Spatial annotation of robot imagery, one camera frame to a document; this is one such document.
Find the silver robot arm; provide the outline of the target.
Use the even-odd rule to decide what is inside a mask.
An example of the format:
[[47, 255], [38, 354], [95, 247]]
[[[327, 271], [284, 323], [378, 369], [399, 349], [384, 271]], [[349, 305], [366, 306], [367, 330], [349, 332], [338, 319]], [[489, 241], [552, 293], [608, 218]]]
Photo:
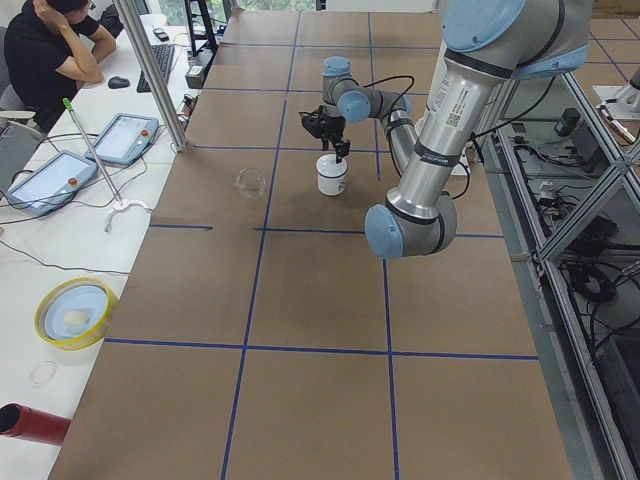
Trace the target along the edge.
[[588, 50], [590, 1], [445, 1], [439, 16], [446, 73], [399, 184], [371, 207], [365, 234], [381, 258], [445, 249], [457, 230], [445, 189], [493, 90], [511, 79], [579, 68]]
[[384, 128], [394, 168], [402, 174], [418, 140], [406, 93], [378, 90], [376, 82], [359, 84], [351, 74], [350, 60], [343, 56], [326, 58], [322, 75], [322, 103], [313, 111], [299, 113], [302, 127], [321, 141], [324, 151], [332, 149], [341, 164], [351, 146], [344, 137], [346, 125], [375, 119]]

